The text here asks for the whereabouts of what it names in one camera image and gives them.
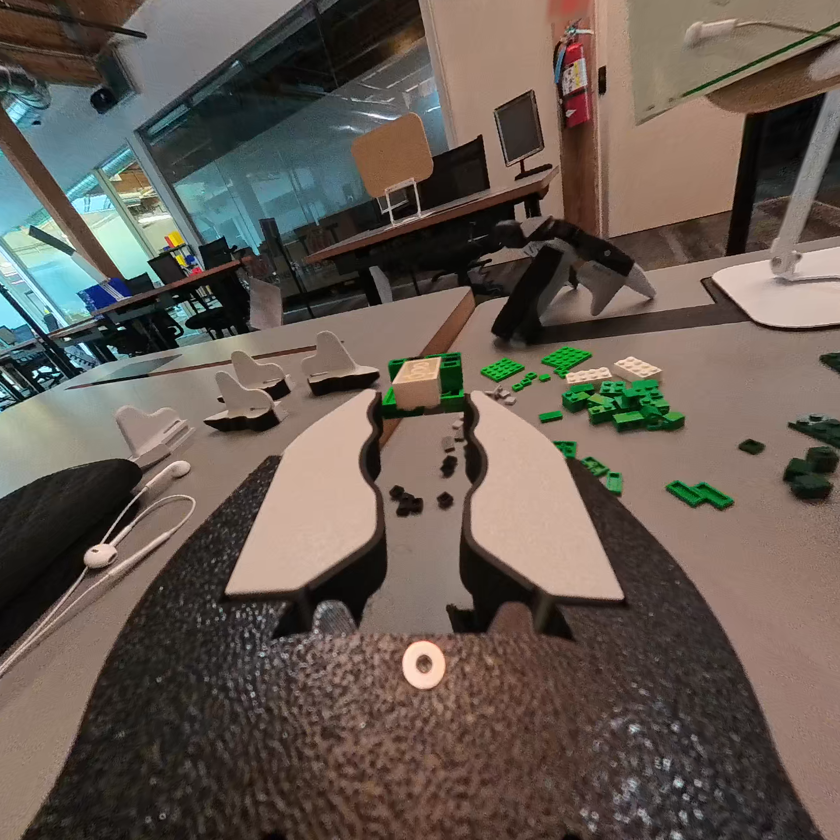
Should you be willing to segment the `pile of bright green lego pieces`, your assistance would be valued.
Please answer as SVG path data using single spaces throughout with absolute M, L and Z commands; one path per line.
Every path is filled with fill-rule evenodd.
M 541 358 L 544 372 L 502 357 L 483 366 L 479 374 L 493 382 L 494 387 L 501 384 L 515 394 L 534 382 L 547 383 L 555 378 L 561 384 L 561 408 L 540 413 L 541 425 L 559 422 L 565 414 L 580 414 L 587 418 L 589 425 L 610 427 L 619 434 L 673 433 L 685 427 L 686 416 L 671 407 L 662 382 L 625 382 L 614 374 L 612 366 L 603 365 L 613 372 L 611 380 L 568 386 L 565 376 L 570 371 L 589 370 L 583 364 L 592 356 L 590 351 L 563 345 Z

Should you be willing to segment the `small black lego pieces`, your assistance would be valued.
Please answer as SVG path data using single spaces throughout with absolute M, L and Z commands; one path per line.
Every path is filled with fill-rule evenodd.
M 440 476 L 444 479 L 452 477 L 457 466 L 457 456 L 452 454 L 445 456 L 439 469 Z M 388 492 L 390 499 L 396 504 L 395 512 L 398 517 L 418 515 L 424 511 L 424 499 L 408 492 L 403 486 L 393 485 Z M 444 490 L 436 496 L 436 503 L 439 509 L 447 510 L 454 506 L 455 499 Z

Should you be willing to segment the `lego instruction book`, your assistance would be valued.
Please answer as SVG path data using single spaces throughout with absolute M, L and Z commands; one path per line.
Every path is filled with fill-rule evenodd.
M 629 1 L 626 14 L 637 123 L 838 41 L 838 1 Z

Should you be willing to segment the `black fabric pouch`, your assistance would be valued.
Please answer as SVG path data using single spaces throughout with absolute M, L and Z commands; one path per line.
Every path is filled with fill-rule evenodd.
M 83 571 L 140 483 L 140 467 L 111 458 L 63 469 L 1 500 L 1 653 L 5 654 Z

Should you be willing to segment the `white book stand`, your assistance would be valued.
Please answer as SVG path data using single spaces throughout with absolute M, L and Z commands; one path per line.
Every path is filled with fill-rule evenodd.
M 769 329 L 834 328 L 839 323 L 839 248 L 803 254 L 800 240 L 839 132 L 838 35 L 706 93 L 718 108 L 753 116 L 822 93 L 803 163 L 770 257 L 714 273 L 711 280 L 749 320 Z

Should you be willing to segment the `white wired earphones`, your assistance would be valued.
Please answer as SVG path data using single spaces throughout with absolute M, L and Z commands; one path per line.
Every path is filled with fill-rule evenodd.
M 5 657 L 1 665 L 1 677 L 5 677 L 19 660 L 69 620 L 72 613 L 78 612 L 84 601 L 92 601 L 94 595 L 120 582 L 143 560 L 169 542 L 188 523 L 196 509 L 194 497 L 184 493 L 171 493 L 155 498 L 153 501 L 148 501 L 148 497 L 188 476 L 191 470 L 192 466 L 189 462 L 183 459 L 175 460 L 141 487 L 132 497 L 131 502 L 121 510 L 102 541 L 87 549 L 82 559 L 82 572 L 67 592 L 51 607 L 35 630 Z M 162 531 L 131 555 L 120 554 L 121 543 L 141 522 L 165 506 L 181 502 L 187 504 L 188 509 L 173 527 Z

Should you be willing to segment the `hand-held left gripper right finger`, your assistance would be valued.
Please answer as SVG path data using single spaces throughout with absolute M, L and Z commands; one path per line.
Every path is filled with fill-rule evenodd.
M 460 572 L 476 599 L 493 578 L 544 602 L 619 604 L 623 588 L 566 457 L 482 391 L 464 409 L 469 488 Z

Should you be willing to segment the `wooden top office desk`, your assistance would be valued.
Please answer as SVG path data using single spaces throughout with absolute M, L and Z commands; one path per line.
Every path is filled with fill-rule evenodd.
M 209 310 L 213 316 L 224 320 L 225 328 L 232 334 L 246 334 L 251 330 L 249 291 L 238 274 L 242 265 L 241 260 L 232 259 L 178 281 L 116 301 L 94 311 L 89 320 L 50 332 L 49 337 L 68 340 L 76 336 L 80 341 L 88 342 L 88 333 L 94 333 L 95 340 L 105 343 L 107 336 L 124 324 L 126 330 L 132 329 L 143 338 L 149 352 L 176 350 L 179 346 L 175 336 L 162 331 L 154 318 L 158 312 L 169 310 L 175 305 L 175 295 L 202 288 L 209 289 L 219 302 L 218 307 Z
M 514 219 L 516 208 L 537 213 L 540 201 L 560 175 L 560 167 L 543 167 L 513 186 L 485 190 L 371 231 L 308 255 L 310 266 L 332 262 L 336 270 L 358 274 L 371 306 L 392 302 L 392 284 L 385 269 L 420 268 L 437 248 L 453 245 L 458 251 L 490 236 L 499 222 Z

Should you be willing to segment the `black office chair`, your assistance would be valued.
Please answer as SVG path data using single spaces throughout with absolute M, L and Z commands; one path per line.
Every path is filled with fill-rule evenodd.
M 433 173 L 417 186 L 422 211 L 490 189 L 483 136 L 433 158 Z

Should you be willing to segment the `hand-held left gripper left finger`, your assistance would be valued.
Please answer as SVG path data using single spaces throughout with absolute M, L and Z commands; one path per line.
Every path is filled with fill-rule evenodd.
M 362 390 L 285 449 L 224 593 L 297 600 L 323 587 L 365 602 L 386 571 L 382 395 Z

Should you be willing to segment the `clear acrylic stand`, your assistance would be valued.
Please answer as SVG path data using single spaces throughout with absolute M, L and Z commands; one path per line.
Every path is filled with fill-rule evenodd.
M 379 201 L 383 214 L 391 225 L 423 215 L 418 184 L 413 178 L 387 187 Z

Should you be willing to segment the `scattered light grey lego pieces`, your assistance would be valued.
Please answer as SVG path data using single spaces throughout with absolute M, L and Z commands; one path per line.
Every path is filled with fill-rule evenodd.
M 517 402 L 517 397 L 512 389 L 505 388 L 503 385 L 496 385 L 494 388 L 483 391 L 492 401 L 502 403 L 508 407 L 512 407 Z M 444 436 L 441 441 L 442 449 L 445 453 L 450 454 L 455 451 L 458 444 L 463 444 L 466 440 L 464 432 L 464 420 L 459 419 L 453 423 L 451 428 L 452 434 Z

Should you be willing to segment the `cork board sign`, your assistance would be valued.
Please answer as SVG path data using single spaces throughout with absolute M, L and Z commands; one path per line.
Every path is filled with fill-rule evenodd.
M 364 189 L 372 198 L 404 182 L 419 184 L 434 171 L 424 123 L 413 112 L 356 138 L 350 147 Z

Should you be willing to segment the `green and white lego assembly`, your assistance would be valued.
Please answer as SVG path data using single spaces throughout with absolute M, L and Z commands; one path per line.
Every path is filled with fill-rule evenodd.
M 384 419 L 459 413 L 465 406 L 461 353 L 436 353 L 387 363 L 391 387 L 381 403 Z

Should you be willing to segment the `red fire extinguisher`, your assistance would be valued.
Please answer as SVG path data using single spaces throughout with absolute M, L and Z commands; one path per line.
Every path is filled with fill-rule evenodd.
M 563 32 L 553 59 L 554 84 L 560 98 L 563 128 L 570 130 L 592 120 L 592 98 L 582 38 L 592 31 L 577 22 Z

